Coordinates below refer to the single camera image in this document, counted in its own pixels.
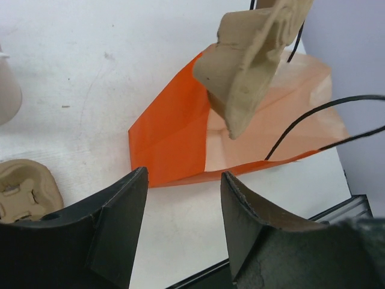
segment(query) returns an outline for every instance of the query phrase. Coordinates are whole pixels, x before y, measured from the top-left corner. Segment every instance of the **orange bag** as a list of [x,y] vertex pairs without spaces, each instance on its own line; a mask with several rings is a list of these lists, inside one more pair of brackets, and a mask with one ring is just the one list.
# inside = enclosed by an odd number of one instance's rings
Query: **orange bag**
[[150,104],[129,130],[131,166],[149,170],[150,187],[192,184],[290,163],[348,137],[334,108],[300,122],[267,157],[288,126],[331,98],[331,69],[317,59],[282,54],[268,94],[246,131],[229,138],[224,120],[193,77],[198,55]]

